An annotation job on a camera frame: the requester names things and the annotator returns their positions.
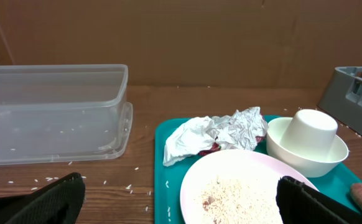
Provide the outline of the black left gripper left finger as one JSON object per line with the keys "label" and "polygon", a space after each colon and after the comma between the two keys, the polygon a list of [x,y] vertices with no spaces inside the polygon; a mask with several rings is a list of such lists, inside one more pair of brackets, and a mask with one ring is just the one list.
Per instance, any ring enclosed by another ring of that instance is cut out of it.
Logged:
{"label": "black left gripper left finger", "polygon": [[73,224],[85,200],[85,183],[77,172],[31,194],[0,197],[0,224]]}

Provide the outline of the white bowl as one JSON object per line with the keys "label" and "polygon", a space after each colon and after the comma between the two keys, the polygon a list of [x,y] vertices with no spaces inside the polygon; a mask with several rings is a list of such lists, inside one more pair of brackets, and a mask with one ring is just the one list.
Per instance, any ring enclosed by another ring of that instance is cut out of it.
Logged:
{"label": "white bowl", "polygon": [[267,153],[287,165],[293,167],[305,177],[322,177],[349,156],[349,149],[345,142],[335,135],[330,152],[324,159],[314,159],[312,156],[300,156],[288,148],[281,146],[281,137],[286,132],[292,118],[276,118],[271,120],[267,130]]}

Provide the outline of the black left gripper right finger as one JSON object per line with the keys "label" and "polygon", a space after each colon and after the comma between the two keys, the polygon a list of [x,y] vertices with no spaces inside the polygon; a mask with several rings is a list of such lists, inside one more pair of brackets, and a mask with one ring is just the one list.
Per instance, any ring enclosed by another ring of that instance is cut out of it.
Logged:
{"label": "black left gripper right finger", "polygon": [[290,176],[277,183],[284,224],[362,224],[362,215]]}

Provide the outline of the white cup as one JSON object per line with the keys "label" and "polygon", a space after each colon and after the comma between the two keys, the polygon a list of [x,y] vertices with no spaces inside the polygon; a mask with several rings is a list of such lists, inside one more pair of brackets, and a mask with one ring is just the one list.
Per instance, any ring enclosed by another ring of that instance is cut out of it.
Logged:
{"label": "white cup", "polygon": [[331,116],[318,110],[299,110],[285,129],[280,145],[300,157],[325,161],[337,129]]}

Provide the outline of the white napkin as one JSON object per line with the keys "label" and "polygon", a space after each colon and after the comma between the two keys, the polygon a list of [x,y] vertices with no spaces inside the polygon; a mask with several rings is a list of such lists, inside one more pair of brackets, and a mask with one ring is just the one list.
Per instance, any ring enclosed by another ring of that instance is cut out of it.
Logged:
{"label": "white napkin", "polygon": [[255,150],[257,136],[266,137],[268,123],[258,106],[222,117],[196,117],[181,124],[166,140],[164,166],[208,150],[213,143],[225,149]]}

